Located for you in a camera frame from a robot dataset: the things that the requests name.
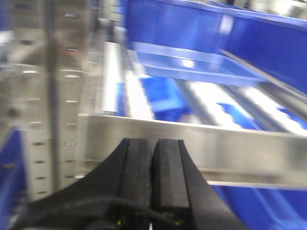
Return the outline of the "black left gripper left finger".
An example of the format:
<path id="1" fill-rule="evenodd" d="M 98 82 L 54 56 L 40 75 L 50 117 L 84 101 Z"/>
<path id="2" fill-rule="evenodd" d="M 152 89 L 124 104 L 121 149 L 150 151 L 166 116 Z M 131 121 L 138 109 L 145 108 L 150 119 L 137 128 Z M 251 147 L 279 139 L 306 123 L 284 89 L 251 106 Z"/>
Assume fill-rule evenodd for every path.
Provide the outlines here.
<path id="1" fill-rule="evenodd" d="M 146 139 L 124 138 L 85 177 L 30 203 L 13 229 L 147 230 L 151 163 Z"/>

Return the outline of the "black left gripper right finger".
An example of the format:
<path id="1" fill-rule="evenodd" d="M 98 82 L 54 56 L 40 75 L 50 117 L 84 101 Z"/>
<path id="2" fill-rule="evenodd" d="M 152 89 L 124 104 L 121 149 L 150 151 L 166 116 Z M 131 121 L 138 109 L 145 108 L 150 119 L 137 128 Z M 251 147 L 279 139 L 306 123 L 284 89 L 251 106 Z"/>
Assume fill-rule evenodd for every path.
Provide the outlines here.
<path id="1" fill-rule="evenodd" d="M 154 230 L 245 230 L 247 226 L 207 183 L 182 140 L 160 139 L 153 154 Z"/>

